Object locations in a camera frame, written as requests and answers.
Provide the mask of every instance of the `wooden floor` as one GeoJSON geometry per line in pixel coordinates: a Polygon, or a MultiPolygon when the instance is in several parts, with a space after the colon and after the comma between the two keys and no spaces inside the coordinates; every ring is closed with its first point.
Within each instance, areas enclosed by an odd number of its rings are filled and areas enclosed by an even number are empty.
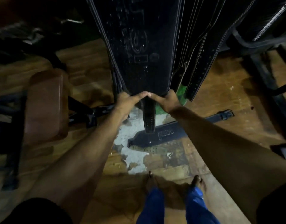
{"type": "MultiPolygon", "coordinates": [[[[281,86],[286,83],[286,65],[276,52],[269,54],[275,78],[281,86]]],[[[75,99],[92,107],[113,101],[108,55],[101,40],[62,50],[57,55],[67,64],[75,99]]],[[[29,78],[48,68],[51,68],[50,64],[40,57],[29,57],[25,61],[0,66],[0,95],[27,89],[29,78]]],[[[263,94],[242,68],[240,58],[218,57],[196,98],[186,106],[203,117],[232,109],[235,117],[217,125],[266,148],[285,142],[274,118],[268,114],[270,111],[263,94]]],[[[87,132],[83,125],[79,125],[71,128],[67,138],[62,141],[24,149],[19,188],[13,192],[0,191],[0,221],[22,201],[38,175],[87,132]]],[[[160,188],[164,191],[166,223],[186,223],[183,191],[195,174],[204,178],[208,189],[206,203],[221,223],[249,223],[188,138],[165,146],[171,151],[171,157],[149,154],[144,157],[144,165],[146,170],[152,170],[158,176],[160,188]]],[[[4,156],[0,156],[0,164],[4,159],[4,156]]],[[[127,166],[125,159],[119,149],[112,149],[82,223],[136,222],[144,205],[146,173],[130,174],[136,163],[127,166]]],[[[2,180],[3,173],[0,173],[0,189],[2,180]]]]}

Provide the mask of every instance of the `person's left hand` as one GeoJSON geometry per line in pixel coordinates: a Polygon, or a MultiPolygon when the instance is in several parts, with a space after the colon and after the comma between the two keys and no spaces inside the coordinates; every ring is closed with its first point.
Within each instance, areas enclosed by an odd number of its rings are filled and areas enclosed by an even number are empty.
{"type": "Polygon", "coordinates": [[[121,114],[123,121],[126,120],[135,104],[137,104],[142,98],[146,97],[147,93],[147,91],[143,91],[134,96],[130,96],[126,92],[119,93],[114,110],[121,114]]]}

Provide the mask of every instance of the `black sleeve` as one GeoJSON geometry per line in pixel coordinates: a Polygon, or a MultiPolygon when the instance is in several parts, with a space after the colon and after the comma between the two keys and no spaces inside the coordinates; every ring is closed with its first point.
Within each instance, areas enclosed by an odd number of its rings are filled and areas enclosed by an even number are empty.
{"type": "Polygon", "coordinates": [[[69,215],[52,201],[44,198],[32,198],[20,203],[1,222],[1,224],[9,223],[72,224],[73,222],[69,215]]]}
{"type": "Polygon", "coordinates": [[[286,223],[286,184],[260,202],[256,219],[258,224],[286,223]]]}

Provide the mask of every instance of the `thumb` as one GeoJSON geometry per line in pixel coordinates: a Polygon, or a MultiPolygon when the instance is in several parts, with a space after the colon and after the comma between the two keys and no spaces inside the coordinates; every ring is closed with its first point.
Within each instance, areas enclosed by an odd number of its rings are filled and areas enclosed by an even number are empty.
{"type": "Polygon", "coordinates": [[[143,91],[137,95],[132,96],[132,100],[134,102],[134,104],[138,103],[142,98],[147,96],[147,91],[143,91]]]}
{"type": "Polygon", "coordinates": [[[150,92],[148,92],[147,96],[150,97],[151,99],[153,99],[154,101],[159,102],[159,103],[161,103],[165,99],[163,97],[160,97],[160,96],[158,96],[154,93],[150,93],[150,92]]]}

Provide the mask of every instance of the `person's right arm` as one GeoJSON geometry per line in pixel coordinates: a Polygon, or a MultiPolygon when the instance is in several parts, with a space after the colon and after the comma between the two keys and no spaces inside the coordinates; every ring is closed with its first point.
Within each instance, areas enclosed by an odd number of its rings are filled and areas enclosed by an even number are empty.
{"type": "Polygon", "coordinates": [[[214,177],[250,222],[256,223],[260,201],[286,183],[286,161],[181,106],[173,90],[165,98],[148,96],[179,122],[214,177]]]}

